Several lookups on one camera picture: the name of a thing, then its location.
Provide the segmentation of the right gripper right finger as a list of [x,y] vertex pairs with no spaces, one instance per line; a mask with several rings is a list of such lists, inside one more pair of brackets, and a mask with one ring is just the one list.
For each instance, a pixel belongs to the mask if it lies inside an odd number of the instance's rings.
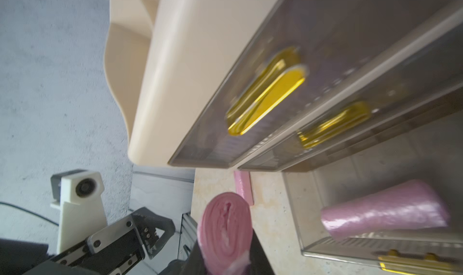
[[250,247],[250,262],[249,275],[275,275],[255,231]]

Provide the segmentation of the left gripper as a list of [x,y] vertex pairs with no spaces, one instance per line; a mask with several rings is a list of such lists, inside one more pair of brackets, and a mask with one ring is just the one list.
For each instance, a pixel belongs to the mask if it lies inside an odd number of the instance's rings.
[[142,207],[26,271],[27,275],[126,275],[145,258],[155,258],[175,234],[172,219]]

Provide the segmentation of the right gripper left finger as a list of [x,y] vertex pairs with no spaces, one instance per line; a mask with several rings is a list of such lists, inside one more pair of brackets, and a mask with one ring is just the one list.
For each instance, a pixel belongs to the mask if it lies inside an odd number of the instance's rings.
[[183,264],[180,274],[206,275],[206,266],[198,242],[194,244],[188,259]]

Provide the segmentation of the pink bag roll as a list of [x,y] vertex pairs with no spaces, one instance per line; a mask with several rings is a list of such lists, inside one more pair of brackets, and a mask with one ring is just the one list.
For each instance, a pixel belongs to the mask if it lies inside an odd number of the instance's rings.
[[251,177],[248,171],[234,171],[236,193],[240,195],[249,206],[254,205]]
[[383,230],[447,227],[449,221],[444,201],[422,180],[410,180],[321,210],[324,228],[337,240]]
[[225,192],[206,206],[197,240],[210,275],[243,275],[250,265],[253,238],[249,204],[238,194]]

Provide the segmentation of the beige drawer organizer cabinet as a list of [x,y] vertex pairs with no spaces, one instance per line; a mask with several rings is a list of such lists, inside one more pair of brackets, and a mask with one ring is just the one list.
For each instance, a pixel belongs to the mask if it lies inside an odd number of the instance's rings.
[[278,0],[110,0],[107,84],[129,159],[169,161]]

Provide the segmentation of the transparent drawer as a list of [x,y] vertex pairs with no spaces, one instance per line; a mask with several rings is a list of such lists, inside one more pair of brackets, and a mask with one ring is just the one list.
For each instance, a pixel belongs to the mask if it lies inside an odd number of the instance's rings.
[[463,28],[456,27],[400,62],[362,89],[297,128],[240,166],[247,171],[283,171],[321,165],[334,154],[407,121],[448,94],[463,88]]
[[301,254],[391,275],[463,272],[463,115],[283,176]]
[[169,163],[240,169],[458,26],[463,0],[278,0]]

